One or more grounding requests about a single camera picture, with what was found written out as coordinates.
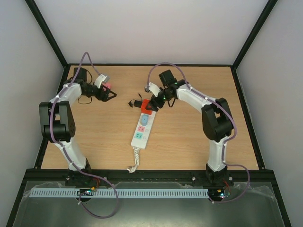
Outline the red cube adapter plug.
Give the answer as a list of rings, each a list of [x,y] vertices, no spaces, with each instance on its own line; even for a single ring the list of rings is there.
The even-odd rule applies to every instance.
[[[148,99],[144,99],[141,104],[141,113],[152,115],[153,109]]]

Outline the pink folding socket plug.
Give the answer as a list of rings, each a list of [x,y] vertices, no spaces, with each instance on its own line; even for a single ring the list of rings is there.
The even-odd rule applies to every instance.
[[[111,84],[110,84],[110,83],[104,83],[103,85],[104,85],[105,87],[109,88],[109,89],[111,88]]]

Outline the black usb plug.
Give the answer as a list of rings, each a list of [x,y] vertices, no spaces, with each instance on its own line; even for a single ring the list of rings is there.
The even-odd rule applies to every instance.
[[[128,105],[131,107],[131,108],[134,108],[134,107],[137,107],[137,108],[141,108],[142,106],[142,103],[143,103],[143,98],[141,96],[140,93],[138,93],[138,96],[140,97],[140,100],[135,100],[135,99],[132,99],[128,102]]]

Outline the white power strip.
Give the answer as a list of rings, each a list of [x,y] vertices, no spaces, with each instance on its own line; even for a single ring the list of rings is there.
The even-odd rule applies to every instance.
[[[148,123],[146,126],[142,126],[140,124],[140,120],[141,120],[141,116],[144,115],[143,113],[141,113],[138,124],[136,126],[132,141],[131,141],[131,146],[133,148],[139,148],[139,149],[145,149],[147,142],[148,142],[148,138],[149,135],[151,133],[152,130],[152,125],[156,116],[156,112],[153,111],[152,115],[147,115],[148,116]]]

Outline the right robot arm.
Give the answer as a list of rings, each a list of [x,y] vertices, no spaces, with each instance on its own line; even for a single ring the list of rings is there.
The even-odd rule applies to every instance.
[[[217,185],[227,176],[227,142],[237,134],[227,100],[215,99],[197,91],[185,77],[177,80],[170,70],[162,72],[159,78],[163,87],[150,82],[150,76],[147,78],[144,90],[151,92],[152,97],[146,109],[158,111],[165,103],[171,107],[171,100],[180,100],[200,112],[202,129],[210,143],[205,175],[211,185]]]

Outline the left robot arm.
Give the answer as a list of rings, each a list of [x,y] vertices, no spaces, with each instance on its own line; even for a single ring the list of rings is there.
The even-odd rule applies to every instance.
[[[107,102],[116,97],[108,83],[109,76],[98,74],[95,80],[87,82],[88,70],[78,67],[73,77],[63,83],[61,91],[50,101],[39,104],[42,136],[53,143],[68,163],[68,181],[88,185],[91,181],[100,182],[93,175],[87,158],[82,154],[75,139],[76,124],[71,107],[82,96]]]

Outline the blue plug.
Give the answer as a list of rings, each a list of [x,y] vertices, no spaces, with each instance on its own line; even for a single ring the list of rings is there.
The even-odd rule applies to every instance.
[[[140,124],[142,126],[146,126],[147,123],[148,123],[148,116],[144,114],[144,115],[141,116]]]

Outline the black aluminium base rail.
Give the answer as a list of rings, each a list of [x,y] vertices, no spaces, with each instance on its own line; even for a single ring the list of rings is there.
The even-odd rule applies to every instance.
[[[247,172],[244,170],[229,170],[224,179],[210,183],[206,177],[205,170],[139,170],[129,173],[126,170],[93,170],[94,175],[101,176],[112,184],[119,182],[140,182],[140,183],[158,183],[173,182],[181,185],[202,186],[205,188],[232,186],[235,182],[247,182]],[[87,177],[79,173],[68,173],[63,169],[28,169],[22,180],[22,184],[28,181],[39,182],[63,182],[67,186],[93,186],[96,181],[92,177]]]

